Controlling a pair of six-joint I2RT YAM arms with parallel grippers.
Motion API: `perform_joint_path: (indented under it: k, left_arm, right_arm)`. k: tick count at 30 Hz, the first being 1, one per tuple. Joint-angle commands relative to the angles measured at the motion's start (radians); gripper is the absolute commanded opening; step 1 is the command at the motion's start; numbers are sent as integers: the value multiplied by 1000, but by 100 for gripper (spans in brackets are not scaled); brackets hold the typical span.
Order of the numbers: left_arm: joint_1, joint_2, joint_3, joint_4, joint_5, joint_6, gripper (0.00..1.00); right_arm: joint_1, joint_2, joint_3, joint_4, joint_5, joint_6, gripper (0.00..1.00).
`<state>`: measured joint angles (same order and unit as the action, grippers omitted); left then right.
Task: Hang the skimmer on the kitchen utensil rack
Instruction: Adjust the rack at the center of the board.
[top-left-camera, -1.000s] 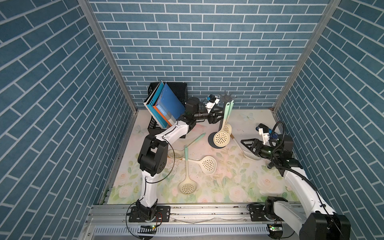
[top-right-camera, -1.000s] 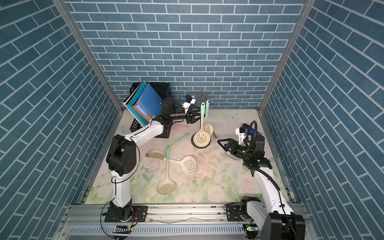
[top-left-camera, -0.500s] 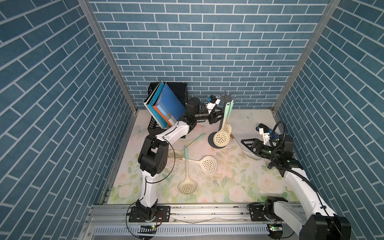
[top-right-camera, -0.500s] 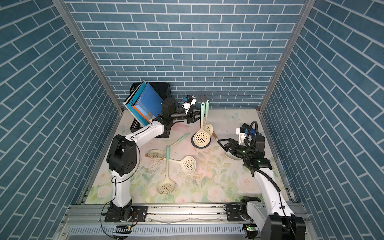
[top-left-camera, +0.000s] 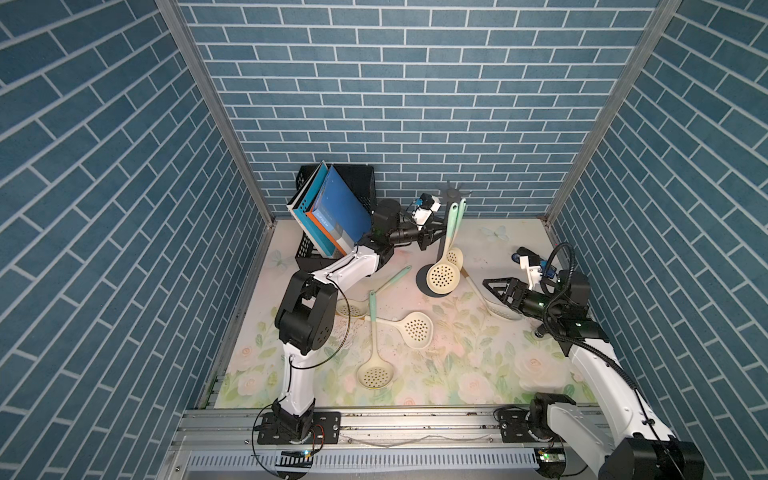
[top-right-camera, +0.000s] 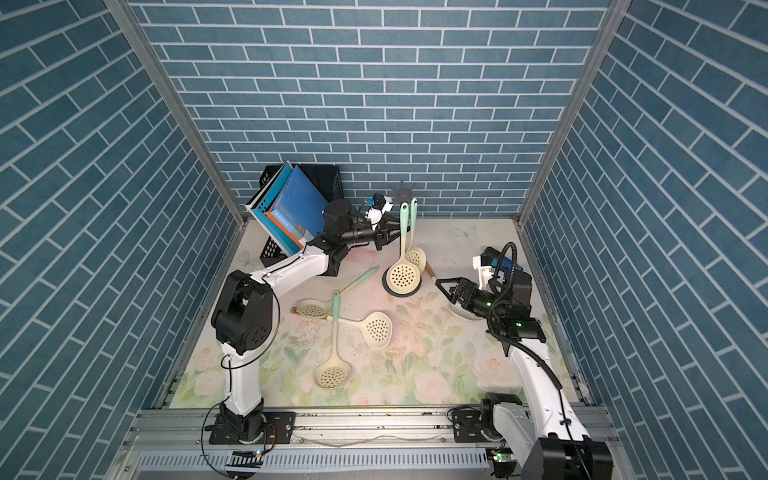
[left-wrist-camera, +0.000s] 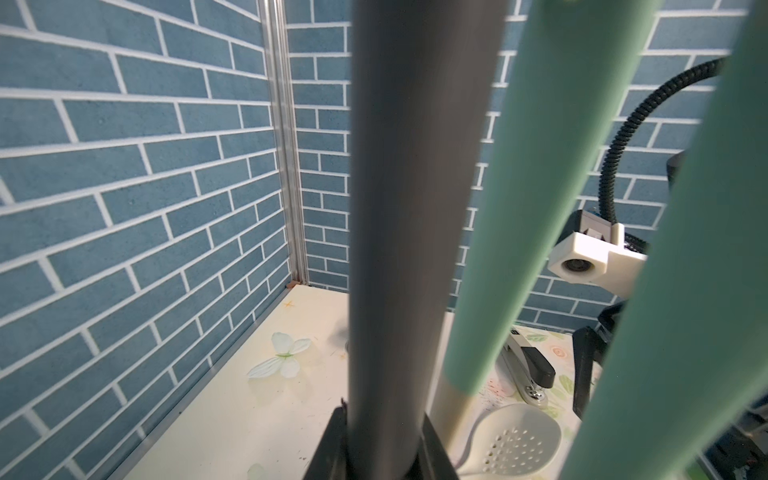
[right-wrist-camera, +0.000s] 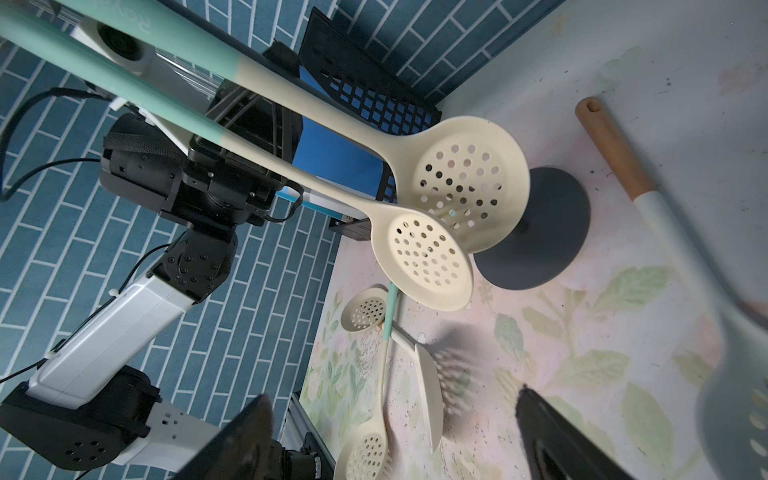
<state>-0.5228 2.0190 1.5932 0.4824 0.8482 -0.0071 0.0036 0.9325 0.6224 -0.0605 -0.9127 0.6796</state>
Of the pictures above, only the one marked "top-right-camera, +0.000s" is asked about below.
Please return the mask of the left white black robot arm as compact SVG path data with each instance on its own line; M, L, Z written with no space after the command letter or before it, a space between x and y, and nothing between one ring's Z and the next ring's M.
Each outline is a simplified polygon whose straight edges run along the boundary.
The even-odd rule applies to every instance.
M210 427L212 444L277 438L266 425L259 373L261 357L277 338L280 297L316 276L337 276L342 260L356 246L372 243L380 250L395 240L404 241L407 206L396 207L376 194L362 214L349 201L334 200L323 211L322 231L298 253L252 273L228 274L211 317L223 352L221 368L227 373L225 400Z

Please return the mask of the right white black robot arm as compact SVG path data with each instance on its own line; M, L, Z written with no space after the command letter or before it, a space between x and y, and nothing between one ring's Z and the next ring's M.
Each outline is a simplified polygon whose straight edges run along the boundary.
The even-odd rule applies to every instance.
M497 266L487 288L464 277L436 279L448 301L486 321L503 349L503 365L520 374L526 401L488 393L481 420L509 445L523 479L610 479L614 462L592 438L551 366L546 335L531 316L532 278Z

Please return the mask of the vertical mint skimmer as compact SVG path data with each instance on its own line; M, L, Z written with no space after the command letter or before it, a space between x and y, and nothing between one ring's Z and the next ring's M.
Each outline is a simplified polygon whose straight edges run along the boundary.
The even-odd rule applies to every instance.
M313 378L316 385L323 389L336 389L344 385L350 378L352 367L342 360L338 354L340 314L340 292L336 290L332 298L332 347L329 358L318 365Z

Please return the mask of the dark grey utensil rack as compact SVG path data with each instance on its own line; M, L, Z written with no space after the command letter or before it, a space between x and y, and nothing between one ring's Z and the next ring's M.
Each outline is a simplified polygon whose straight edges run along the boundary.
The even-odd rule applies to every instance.
M421 285L421 260L411 261L407 255L406 237L410 229L411 218L417 212L417 203L413 196L413 186L404 182L393 189L393 201L399 206L400 216L400 257L383 277L387 292L395 297L408 297L418 291Z

